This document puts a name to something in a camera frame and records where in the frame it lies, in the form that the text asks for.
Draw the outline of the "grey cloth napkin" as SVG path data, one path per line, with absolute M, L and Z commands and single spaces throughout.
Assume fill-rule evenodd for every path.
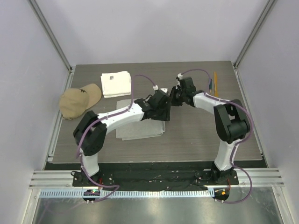
M 165 132 L 165 122 L 146 119 L 132 122 L 116 129 L 116 138 L 121 140 L 136 140 L 158 137 Z

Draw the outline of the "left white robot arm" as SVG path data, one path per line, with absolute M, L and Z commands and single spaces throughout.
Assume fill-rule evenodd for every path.
M 96 114 L 88 111 L 73 131 L 78 146 L 76 157 L 80 159 L 80 171 L 71 172 L 73 186 L 100 185 L 98 152 L 103 148 L 106 136 L 134 122 L 147 119 L 170 121 L 171 100 L 167 90 L 159 89 L 146 98 L 132 99 L 128 106 L 112 112 Z

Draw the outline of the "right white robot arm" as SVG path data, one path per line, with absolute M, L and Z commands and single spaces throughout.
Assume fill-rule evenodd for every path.
M 171 105 L 190 105 L 214 115 L 220 145 L 212 163 L 210 179 L 216 184 L 224 183 L 234 171 L 234 158 L 239 144 L 251 132 L 248 112 L 240 100 L 224 100 L 204 91 L 196 90 L 191 77 L 178 74 L 178 84 L 171 90 Z

